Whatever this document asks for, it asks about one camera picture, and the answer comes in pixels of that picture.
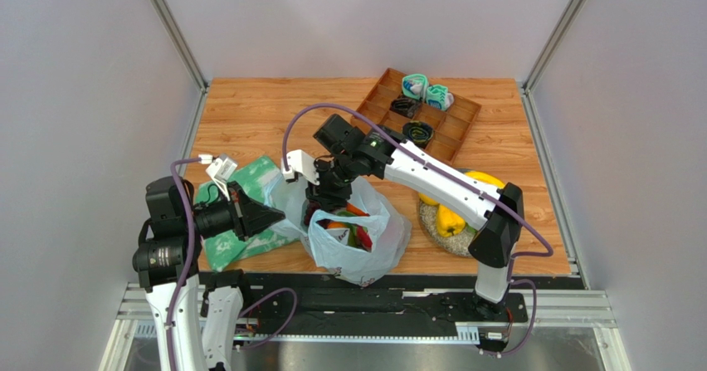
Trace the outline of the yellow fake lemon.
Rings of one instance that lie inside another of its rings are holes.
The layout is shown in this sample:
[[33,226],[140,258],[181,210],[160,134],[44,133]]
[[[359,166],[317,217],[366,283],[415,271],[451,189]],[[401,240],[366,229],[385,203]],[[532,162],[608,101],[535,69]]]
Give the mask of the yellow fake lemon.
[[427,196],[426,194],[419,193],[418,197],[419,197],[420,201],[427,206],[438,207],[441,205],[437,200]]

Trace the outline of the translucent printed plastic bag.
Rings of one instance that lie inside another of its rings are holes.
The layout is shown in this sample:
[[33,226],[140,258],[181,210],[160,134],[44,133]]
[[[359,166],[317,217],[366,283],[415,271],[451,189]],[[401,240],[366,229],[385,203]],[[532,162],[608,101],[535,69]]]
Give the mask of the translucent printed plastic bag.
[[357,286],[370,286],[397,266],[412,236],[411,222],[372,184],[357,178],[347,206],[316,210],[305,224],[306,181],[278,175],[265,186],[265,205],[285,219],[271,230],[303,244],[318,267]]

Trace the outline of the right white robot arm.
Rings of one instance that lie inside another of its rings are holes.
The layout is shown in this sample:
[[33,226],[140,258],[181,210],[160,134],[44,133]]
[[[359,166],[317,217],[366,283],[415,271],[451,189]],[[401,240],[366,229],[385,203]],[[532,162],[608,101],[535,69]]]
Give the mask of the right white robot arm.
[[368,132],[331,115],[314,133],[330,159],[315,160],[308,199],[329,211],[348,200],[361,176],[399,183],[449,208],[475,230],[468,252],[478,262],[471,309],[483,320],[506,313],[511,256],[524,216],[522,190],[498,188],[434,159],[401,133],[383,125]]

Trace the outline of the yellow fake bell pepper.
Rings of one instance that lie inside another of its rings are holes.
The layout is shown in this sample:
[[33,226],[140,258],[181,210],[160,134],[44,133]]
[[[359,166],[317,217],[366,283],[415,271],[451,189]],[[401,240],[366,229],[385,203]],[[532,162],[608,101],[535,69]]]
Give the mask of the yellow fake bell pepper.
[[466,228],[466,221],[448,207],[439,205],[436,212],[436,231],[441,237],[452,237]]

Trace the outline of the yellow fake banana bunch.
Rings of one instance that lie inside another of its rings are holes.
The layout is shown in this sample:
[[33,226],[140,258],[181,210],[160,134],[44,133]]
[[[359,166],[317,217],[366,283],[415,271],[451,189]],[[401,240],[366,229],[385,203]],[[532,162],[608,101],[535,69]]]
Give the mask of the yellow fake banana bunch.
[[505,183],[503,181],[501,181],[499,178],[492,176],[488,173],[484,173],[484,172],[477,171],[477,170],[469,170],[469,171],[465,171],[464,175],[466,177],[471,178],[472,180],[474,180],[477,183],[489,184],[489,185],[492,185],[496,188],[504,188],[505,187]]

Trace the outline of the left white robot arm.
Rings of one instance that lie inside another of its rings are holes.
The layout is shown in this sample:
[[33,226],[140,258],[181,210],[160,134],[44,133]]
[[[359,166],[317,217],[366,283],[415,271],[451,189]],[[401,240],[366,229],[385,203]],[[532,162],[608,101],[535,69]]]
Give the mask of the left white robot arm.
[[149,218],[138,238],[133,268],[156,328],[162,370],[229,370],[236,322],[249,296],[243,271],[208,278],[204,302],[197,258],[201,238],[233,232],[242,241],[285,219],[250,198],[237,182],[211,203],[193,204],[193,185],[164,177],[146,187]]

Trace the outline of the pink fake dragon fruit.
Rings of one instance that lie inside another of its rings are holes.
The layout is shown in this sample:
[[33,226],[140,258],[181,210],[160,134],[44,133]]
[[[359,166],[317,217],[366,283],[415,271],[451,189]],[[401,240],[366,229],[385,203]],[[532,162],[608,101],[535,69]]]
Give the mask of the pink fake dragon fruit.
[[339,243],[348,247],[358,248],[370,252],[373,249],[373,240],[364,226],[350,222],[327,221],[325,230]]

